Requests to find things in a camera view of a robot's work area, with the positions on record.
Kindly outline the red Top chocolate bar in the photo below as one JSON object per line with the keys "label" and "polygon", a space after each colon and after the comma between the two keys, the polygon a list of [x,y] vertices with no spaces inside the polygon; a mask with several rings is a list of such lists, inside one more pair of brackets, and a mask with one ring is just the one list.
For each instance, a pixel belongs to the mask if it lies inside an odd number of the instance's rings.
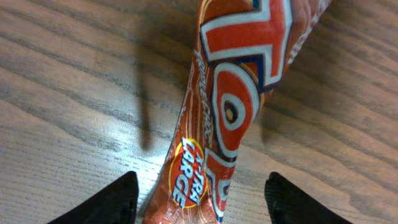
{"label": "red Top chocolate bar", "polygon": [[330,0],[205,0],[144,223],[221,223],[239,145]]}

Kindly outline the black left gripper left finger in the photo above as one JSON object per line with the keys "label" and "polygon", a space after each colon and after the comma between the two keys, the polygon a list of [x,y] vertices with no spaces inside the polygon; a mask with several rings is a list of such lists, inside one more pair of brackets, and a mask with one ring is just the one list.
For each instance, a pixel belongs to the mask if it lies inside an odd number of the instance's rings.
{"label": "black left gripper left finger", "polygon": [[49,224],[132,224],[138,196],[137,174],[129,171]]}

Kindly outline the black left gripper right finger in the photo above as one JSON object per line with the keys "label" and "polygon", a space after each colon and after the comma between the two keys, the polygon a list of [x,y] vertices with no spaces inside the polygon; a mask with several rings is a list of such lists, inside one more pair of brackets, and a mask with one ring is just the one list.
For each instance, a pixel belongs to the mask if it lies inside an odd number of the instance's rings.
{"label": "black left gripper right finger", "polygon": [[270,173],[264,195],[272,224],[351,224],[278,172]]}

